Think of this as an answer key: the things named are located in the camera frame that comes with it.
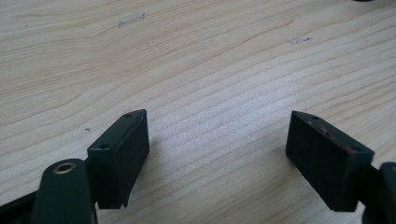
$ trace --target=black plastic part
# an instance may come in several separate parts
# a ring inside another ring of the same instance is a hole
[[[382,176],[379,197],[388,223],[396,223],[396,162],[385,162],[379,172]]]
[[[34,204],[35,192],[2,205],[0,207],[0,223],[29,223]]]
[[[147,111],[120,117],[89,148],[89,169],[101,209],[127,206],[134,182],[149,154]]]
[[[353,212],[357,172],[374,152],[314,115],[291,112],[286,154],[333,211]]]
[[[41,178],[32,224],[97,223],[85,162],[58,161]]]

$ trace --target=light wood surface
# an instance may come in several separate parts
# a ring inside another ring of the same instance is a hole
[[[396,161],[396,2],[0,2],[0,204],[148,111],[129,206],[100,223],[361,223],[285,156],[291,110]]]

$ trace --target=red mark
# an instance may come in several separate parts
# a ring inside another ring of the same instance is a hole
[[[349,154],[355,154],[356,153],[356,149],[353,147],[350,147],[349,145],[341,142],[340,140],[338,140],[334,134],[332,134],[329,130],[327,130],[324,126],[322,125],[315,125],[316,128],[318,128],[321,132],[323,132],[326,136],[328,136],[330,139],[332,139],[334,141],[334,143],[338,144],[340,147],[342,147],[343,149],[346,150],[347,153]]]

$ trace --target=black clamp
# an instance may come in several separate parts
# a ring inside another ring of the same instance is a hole
[[[149,154],[147,111],[121,116],[87,150],[87,160],[52,164],[37,192],[1,206],[0,223],[97,223],[96,202],[127,206]]]
[[[396,162],[376,170],[374,152],[314,115],[291,112],[286,154],[335,212],[366,209],[362,222],[396,223]]]

